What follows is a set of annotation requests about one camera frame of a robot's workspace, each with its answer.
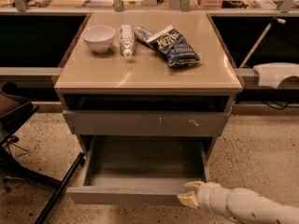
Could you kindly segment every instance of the speckled floor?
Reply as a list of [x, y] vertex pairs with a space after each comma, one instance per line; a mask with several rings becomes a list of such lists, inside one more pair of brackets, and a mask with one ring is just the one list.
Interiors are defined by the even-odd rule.
[[[226, 188], [244, 187], [274, 201], [299, 207], [299, 108], [236, 112], [209, 159], [211, 178]], [[19, 146], [30, 150], [18, 161], [25, 167], [62, 179], [80, 152], [61, 113], [36, 113], [18, 131]], [[22, 151], [13, 148], [14, 155]], [[78, 184], [81, 168], [69, 186]], [[9, 180], [0, 195], [0, 223], [34, 223], [52, 190]], [[45, 223], [188, 223], [226, 224], [201, 210], [168, 206], [74, 204], [64, 194]]]

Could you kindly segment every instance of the clear plastic bottle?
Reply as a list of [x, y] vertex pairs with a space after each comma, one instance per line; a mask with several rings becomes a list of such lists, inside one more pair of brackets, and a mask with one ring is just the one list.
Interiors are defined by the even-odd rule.
[[125, 58], [131, 58], [135, 50], [135, 37], [133, 27], [123, 24], [120, 27], [120, 51]]

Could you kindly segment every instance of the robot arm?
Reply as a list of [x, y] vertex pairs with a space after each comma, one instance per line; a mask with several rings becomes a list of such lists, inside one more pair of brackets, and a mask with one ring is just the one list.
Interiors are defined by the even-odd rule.
[[249, 189], [226, 189], [219, 184], [191, 182], [181, 203], [228, 218], [237, 224], [299, 224], [299, 208], [275, 203]]

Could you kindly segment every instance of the black chair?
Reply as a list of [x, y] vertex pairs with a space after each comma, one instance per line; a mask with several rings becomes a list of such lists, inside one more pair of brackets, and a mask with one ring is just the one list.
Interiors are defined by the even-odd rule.
[[10, 175], [12, 177], [22, 178], [31, 184], [33, 182], [39, 183], [55, 189], [49, 202], [36, 221], [36, 223], [43, 223], [71, 176], [75, 173], [80, 164], [84, 165], [85, 160], [83, 159], [84, 154], [79, 153], [73, 165], [61, 181], [29, 170], [21, 166], [12, 157], [6, 147], [10, 142], [14, 143], [18, 141], [18, 137], [14, 135], [15, 132], [34, 115], [38, 108], [38, 105], [33, 105], [29, 99], [19, 95], [19, 90], [14, 83], [6, 82], [0, 85], [0, 172], [4, 174], [3, 178], [0, 176], [0, 187], [2, 186], [6, 192], [9, 192], [9, 187], [5, 183], [5, 176]]

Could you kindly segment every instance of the closed drawer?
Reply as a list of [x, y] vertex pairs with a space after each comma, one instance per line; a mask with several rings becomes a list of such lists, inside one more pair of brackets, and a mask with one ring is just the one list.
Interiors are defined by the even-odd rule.
[[75, 203], [179, 204], [184, 183], [206, 181], [204, 144], [190, 137], [95, 136]]
[[165, 111], [64, 111], [74, 134], [220, 136], [228, 114]]

